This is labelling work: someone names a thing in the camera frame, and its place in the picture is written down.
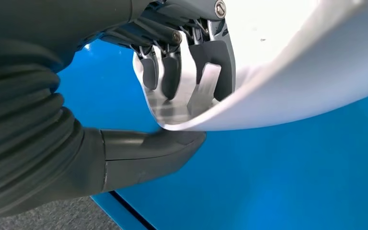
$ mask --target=curved white panel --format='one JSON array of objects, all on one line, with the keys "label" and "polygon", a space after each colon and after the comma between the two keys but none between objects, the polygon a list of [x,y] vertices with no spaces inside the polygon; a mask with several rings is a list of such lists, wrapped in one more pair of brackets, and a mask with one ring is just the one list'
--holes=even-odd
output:
[{"label": "curved white panel", "polygon": [[[209,131],[272,126],[368,96],[368,1],[245,2],[226,0],[237,62],[235,92],[201,115],[189,116],[186,104],[195,87],[195,65],[183,42],[176,98],[166,102],[157,90],[143,88],[162,127]],[[136,56],[133,65],[141,81]]]}]

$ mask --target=gray carpet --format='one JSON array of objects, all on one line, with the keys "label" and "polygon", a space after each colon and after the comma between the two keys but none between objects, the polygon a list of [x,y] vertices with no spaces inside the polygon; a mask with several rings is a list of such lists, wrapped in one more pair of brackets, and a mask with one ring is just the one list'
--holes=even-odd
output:
[{"label": "gray carpet", "polygon": [[89,197],[56,201],[0,218],[0,230],[120,230]]}]

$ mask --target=blue table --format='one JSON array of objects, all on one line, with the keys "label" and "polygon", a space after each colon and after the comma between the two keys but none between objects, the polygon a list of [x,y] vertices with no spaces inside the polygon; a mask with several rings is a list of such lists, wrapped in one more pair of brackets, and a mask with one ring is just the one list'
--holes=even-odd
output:
[{"label": "blue table", "polygon": [[[85,126],[158,128],[131,57],[97,41],[61,72],[59,90]],[[177,173],[116,193],[135,211],[109,193],[93,198],[126,230],[146,229],[133,212],[158,230],[368,230],[368,98],[289,124],[209,132]]]}]

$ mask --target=black fingertip pad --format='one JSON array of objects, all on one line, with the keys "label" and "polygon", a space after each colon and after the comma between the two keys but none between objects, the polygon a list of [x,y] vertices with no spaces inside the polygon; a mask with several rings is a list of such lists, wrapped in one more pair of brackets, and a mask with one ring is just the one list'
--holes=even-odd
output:
[{"label": "black fingertip pad", "polygon": [[152,134],[103,130],[106,179],[111,191],[169,175],[202,146],[205,132],[160,130]]},{"label": "black fingertip pad", "polygon": [[161,92],[168,100],[177,94],[181,77],[181,59],[175,57],[163,58],[164,76],[161,80]]},{"label": "black fingertip pad", "polygon": [[159,80],[157,63],[150,58],[142,59],[140,62],[143,65],[143,84],[146,86],[146,88],[155,90]]}]

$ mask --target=robotic hand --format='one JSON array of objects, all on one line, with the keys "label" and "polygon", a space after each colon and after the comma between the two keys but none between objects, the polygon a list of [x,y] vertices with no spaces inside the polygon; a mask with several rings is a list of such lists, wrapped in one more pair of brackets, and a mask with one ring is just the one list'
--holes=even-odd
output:
[{"label": "robotic hand", "polygon": [[159,0],[151,2],[132,22],[109,29],[99,38],[133,49],[143,65],[143,83],[155,90],[159,82],[159,67],[153,46],[161,50],[164,75],[161,92],[172,100],[181,75],[179,31],[184,32],[197,68],[199,84],[207,63],[220,65],[221,72],[214,97],[221,101],[235,88],[235,58],[228,27],[226,7],[222,0]]},{"label": "robotic hand", "polygon": [[141,183],[180,169],[204,132],[154,134],[84,128],[55,93],[57,72],[85,44],[102,39],[132,48],[149,89],[161,81],[172,99],[180,80],[183,31],[198,69],[221,65],[221,100],[234,88],[234,56],[221,0],[1,0],[0,216],[44,203]]}]

